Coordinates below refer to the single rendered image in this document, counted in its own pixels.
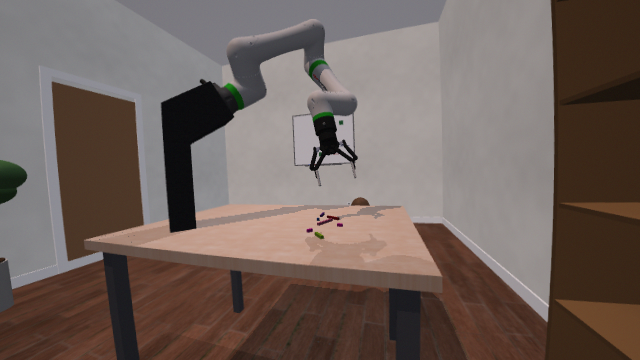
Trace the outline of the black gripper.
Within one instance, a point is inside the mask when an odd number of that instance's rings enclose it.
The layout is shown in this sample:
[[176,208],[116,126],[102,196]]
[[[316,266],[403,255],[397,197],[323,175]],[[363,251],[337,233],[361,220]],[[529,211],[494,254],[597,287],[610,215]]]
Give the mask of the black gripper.
[[[319,142],[320,142],[320,147],[313,147],[313,156],[312,156],[311,164],[310,164],[310,167],[309,167],[309,169],[311,171],[315,171],[315,176],[316,176],[316,178],[318,180],[318,185],[321,186],[318,168],[320,167],[320,165],[321,165],[321,163],[322,163],[322,161],[323,161],[323,159],[325,158],[326,155],[335,154],[336,152],[338,154],[342,155],[344,158],[346,158],[347,160],[349,160],[351,162],[354,178],[356,178],[356,173],[355,173],[355,168],[356,167],[355,167],[354,161],[356,161],[358,159],[358,157],[349,148],[349,146],[346,144],[346,141],[342,140],[341,142],[338,142],[335,131],[331,131],[331,130],[320,133],[318,138],[319,138]],[[339,145],[344,146],[344,148],[350,153],[350,155],[353,158],[351,158],[346,153],[341,151],[339,149]],[[319,150],[321,150],[322,153],[321,153],[321,156],[320,156],[318,162],[316,163],[316,165],[314,167],[314,164],[315,164],[315,161],[316,161],[316,157],[317,157],[317,153],[319,152]]]

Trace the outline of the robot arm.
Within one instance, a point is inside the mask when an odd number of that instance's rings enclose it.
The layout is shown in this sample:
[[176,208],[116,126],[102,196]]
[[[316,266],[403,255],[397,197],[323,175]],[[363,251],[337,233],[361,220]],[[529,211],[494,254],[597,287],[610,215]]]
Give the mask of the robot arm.
[[324,40],[324,26],[316,19],[273,33],[234,38],[227,46],[234,80],[224,87],[212,84],[234,114],[266,96],[260,70],[262,62],[304,49],[304,69],[322,89],[312,92],[307,100],[316,136],[325,131],[336,132],[334,115],[353,114],[357,99],[338,81],[324,60]]

